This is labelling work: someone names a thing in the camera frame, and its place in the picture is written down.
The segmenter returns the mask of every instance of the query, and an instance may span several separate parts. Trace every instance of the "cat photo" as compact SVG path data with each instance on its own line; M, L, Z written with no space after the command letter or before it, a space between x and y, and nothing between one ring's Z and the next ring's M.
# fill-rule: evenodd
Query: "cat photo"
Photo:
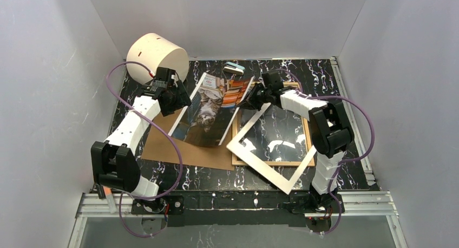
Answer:
M204 129L204 132L209 132L212 124L215 122L217 112L223 103L223 97L213 90L203 88L199 88L198 93L201 96L201 109L198 112L198 117L191 126L200 126Z
M228 80L204 73L191 94L191 105L183 108L169 135L197 146L220 145L252 80Z

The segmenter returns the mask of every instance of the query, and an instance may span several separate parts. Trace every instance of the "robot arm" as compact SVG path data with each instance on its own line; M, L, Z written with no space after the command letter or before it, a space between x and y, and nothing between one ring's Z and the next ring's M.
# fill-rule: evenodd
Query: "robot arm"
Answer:
M262 74L262 78L264 84L256 84L239 106L260 110L264 103L270 102L310 122L312 144L318 152L311 192L316 196L317 205L325 205L330 200L328 184L333 180L330 192L335 191L337 184L333 174L354 138L344 105L309 99L293 87L284 87L276 70Z
M117 129L104 142L95 142L91 148L93 175L96 184L129 192L139 197L158 194L158 185L140 174L135 151L149 123L136 113L153 120L189 106L190 98L175 70L158 68L154 80L142 86L130 110Z

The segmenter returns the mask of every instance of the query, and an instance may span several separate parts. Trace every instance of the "magazine page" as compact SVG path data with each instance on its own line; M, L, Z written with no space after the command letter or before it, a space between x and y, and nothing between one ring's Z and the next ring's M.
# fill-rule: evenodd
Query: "magazine page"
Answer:
M169 135L203 147L223 142L253 77L245 80L225 80L204 73L192 92L191 105L185 107Z

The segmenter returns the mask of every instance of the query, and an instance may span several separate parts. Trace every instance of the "white wall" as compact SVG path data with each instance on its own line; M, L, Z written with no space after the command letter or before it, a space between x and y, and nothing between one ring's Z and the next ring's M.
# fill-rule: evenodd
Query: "white wall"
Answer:
M67 246L121 59L90 0L0 0L1 247Z
M365 0L91 0L122 56L155 32L190 57L338 55Z
M367 0L338 58L410 247L459 245L458 56L459 0Z

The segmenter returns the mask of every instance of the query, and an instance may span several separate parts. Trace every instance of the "cardboard tube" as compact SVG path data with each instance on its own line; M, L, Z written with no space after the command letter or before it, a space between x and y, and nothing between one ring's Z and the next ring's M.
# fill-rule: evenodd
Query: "cardboard tube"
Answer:
M186 51L155 33L143 35L129 49L127 61L138 61L153 73L158 67L174 69L184 81L188 73ZM130 76L138 83L145 84L152 79L145 68L137 64L127 64Z

